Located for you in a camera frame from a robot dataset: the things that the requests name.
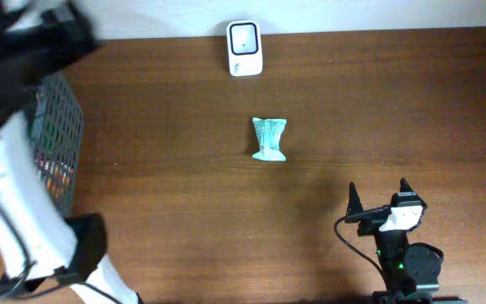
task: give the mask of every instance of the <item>cable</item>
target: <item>cable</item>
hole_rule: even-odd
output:
[[[113,296],[110,296],[109,294],[105,293],[104,291],[98,289],[97,287],[91,285],[90,283],[81,283],[81,285],[84,285],[88,288],[90,288],[91,290],[93,291],[96,291],[97,293],[99,293],[100,295],[104,296],[105,298],[107,298],[108,300],[110,301],[113,301],[114,303],[116,304],[122,304],[121,302],[119,302],[115,297]]]
[[[364,253],[362,253],[361,251],[359,251],[356,247],[352,246],[352,244],[350,244],[348,241],[346,241],[341,236],[341,234],[338,233],[338,224],[340,224],[345,219],[346,219],[346,216],[343,216],[342,218],[338,219],[335,222],[335,226],[333,228],[335,230],[335,234],[341,240],[341,242],[344,243],[344,245],[348,246],[348,248],[352,249],[355,253],[357,253],[358,255],[360,255],[360,257],[364,258],[369,263],[371,263],[376,268],[376,270],[378,270],[378,272],[380,273],[381,278],[384,280],[384,284],[386,284],[386,288],[389,290],[389,288],[388,288],[389,286],[387,285],[386,275],[384,274],[384,271],[380,268],[380,266],[375,261],[373,261],[371,258],[367,257]]]
[[[430,249],[430,251],[434,252],[437,256],[438,256],[438,259],[440,260],[440,264],[444,263],[444,252],[441,251],[440,249],[432,246],[432,245],[429,245],[429,244],[425,244],[425,243],[421,243],[421,242],[417,242],[417,243],[414,243],[410,246],[422,246],[422,247],[427,247],[428,249]]]
[[[22,251],[22,255],[24,256],[24,270],[19,275],[18,280],[16,281],[16,283],[14,283],[12,288],[10,288],[9,290],[3,293],[0,293],[0,301],[2,301],[15,296],[16,292],[19,290],[20,287],[22,287],[24,282],[27,280],[27,277],[30,275],[30,271],[35,265],[35,263],[31,262],[30,254],[27,250],[27,247],[24,244],[24,240],[22,240],[22,237],[18,234],[18,232],[14,228],[13,223],[10,221],[9,217],[7,216],[3,208],[1,208],[1,206],[0,206],[0,216],[3,219],[3,222],[5,222],[7,227],[13,233],[13,236],[16,239],[16,242],[18,243],[20,250]]]
[[[67,288],[69,286],[70,285],[58,285],[58,286],[49,288],[47,290],[35,293],[34,295],[31,295],[31,296],[16,296],[12,300],[13,301],[29,301],[29,300],[40,298],[42,296],[50,295],[51,293],[62,290],[63,288]]]

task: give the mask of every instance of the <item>white panel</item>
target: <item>white panel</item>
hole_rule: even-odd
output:
[[[263,69],[260,25],[251,20],[235,21],[226,28],[229,73],[232,76],[258,75]]]
[[[37,178],[25,114],[13,114],[0,129],[0,207],[21,235],[36,264],[29,279],[68,267],[76,248],[73,230],[57,213],[44,184]],[[0,218],[0,253],[9,277],[24,269],[14,235]]]
[[[138,295],[125,285],[107,255],[102,258],[97,269],[88,277],[86,282],[115,297],[121,304],[138,303]],[[84,285],[72,285],[71,288],[85,303],[114,304],[112,300]]]
[[[410,230],[419,223],[423,206],[407,206],[407,207],[393,207],[391,214],[387,217],[384,225],[381,225],[379,230],[393,231],[393,230]]]
[[[24,0],[6,0],[20,3]],[[43,0],[53,3],[62,0]],[[255,20],[262,34],[486,26],[486,0],[78,0],[102,38],[224,35]]]

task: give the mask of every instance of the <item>white device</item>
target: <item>white device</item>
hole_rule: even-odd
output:
[[[37,178],[23,112],[13,114],[0,129],[0,209],[11,215],[8,220],[23,239],[30,259],[35,261],[27,280],[53,275],[55,269],[69,266],[78,239],[59,216],[46,188]],[[1,213],[0,253],[7,276],[20,276],[24,271],[24,255]],[[119,303],[139,303],[138,295],[122,281],[108,255],[97,264],[85,283],[114,297]],[[70,287],[85,303],[114,303],[85,285]]]
[[[379,230],[410,230],[419,223],[421,214],[423,213],[423,206],[407,206],[407,207],[393,207],[391,214],[387,217],[384,225],[381,225]]]
[[[258,75],[263,69],[260,26],[250,20],[234,21],[226,27],[229,73]]]

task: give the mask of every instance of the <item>crumpled paper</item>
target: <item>crumpled paper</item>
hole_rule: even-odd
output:
[[[286,127],[286,119],[252,118],[256,136],[260,144],[260,152],[252,157],[265,161],[286,161],[286,156],[280,151],[280,136]]]

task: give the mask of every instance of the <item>white wall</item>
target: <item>white wall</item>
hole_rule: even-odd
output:
[[[7,0],[20,2],[24,0]],[[76,0],[103,38],[223,35],[253,19],[263,34],[486,26],[486,0]]]

